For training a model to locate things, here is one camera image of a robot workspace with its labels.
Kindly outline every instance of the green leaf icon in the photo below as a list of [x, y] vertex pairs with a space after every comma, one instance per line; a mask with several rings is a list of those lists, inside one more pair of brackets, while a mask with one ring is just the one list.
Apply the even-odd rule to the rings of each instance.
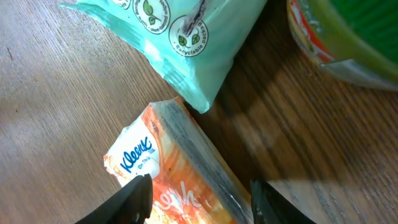
[[183, 37], [183, 36], [179, 36], [179, 37], [178, 37], [178, 41], [180, 42], [180, 45], [181, 45], [181, 46], [185, 46], [185, 45], [187, 44], [187, 40], [186, 40], [186, 38]]
[[152, 13], [154, 13], [154, 9], [152, 8], [152, 6], [150, 6], [148, 0], [144, 1], [144, 12], [148, 15], [151, 16]]
[[150, 24], [150, 25], [154, 25], [155, 22], [156, 22], [156, 21], [155, 21], [155, 18], [151, 16], [151, 17], [149, 18], [149, 24]]
[[194, 45], [195, 43], [199, 42], [200, 37], [198, 34], [195, 34], [192, 36], [192, 45]]

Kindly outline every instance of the teal plastic bag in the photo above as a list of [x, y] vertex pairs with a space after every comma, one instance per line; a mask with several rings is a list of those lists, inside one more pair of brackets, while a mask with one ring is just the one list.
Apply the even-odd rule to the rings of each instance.
[[266, 1], [78, 0], [61, 6], [88, 14], [142, 52], [204, 113]]

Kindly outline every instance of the plastic packaging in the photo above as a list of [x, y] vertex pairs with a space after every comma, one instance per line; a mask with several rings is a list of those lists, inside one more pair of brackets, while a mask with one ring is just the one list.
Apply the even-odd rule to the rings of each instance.
[[61, 6], [95, 18], [142, 52], [200, 113], [267, 0], [78, 0]]
[[357, 85], [398, 90], [398, 1], [287, 0], [293, 37], [323, 70]]
[[251, 198], [180, 100], [151, 103], [104, 156], [124, 186], [150, 174], [146, 223], [252, 223]]

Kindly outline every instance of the wooden table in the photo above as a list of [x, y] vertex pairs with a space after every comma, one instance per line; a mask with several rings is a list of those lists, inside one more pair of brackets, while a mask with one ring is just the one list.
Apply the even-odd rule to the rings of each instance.
[[[57, 1], [1, 1], [0, 223], [73, 223], [119, 189], [102, 156], [176, 92], [143, 55]], [[398, 96], [310, 64], [270, 0], [199, 125], [242, 183], [317, 223], [398, 223]]]

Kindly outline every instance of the orange plastic wrapper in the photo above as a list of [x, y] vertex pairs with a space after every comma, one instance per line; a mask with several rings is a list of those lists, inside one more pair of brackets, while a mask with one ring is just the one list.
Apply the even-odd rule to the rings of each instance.
[[124, 186], [150, 174], [146, 223], [253, 223], [250, 195], [182, 102], [150, 103], [104, 156]]

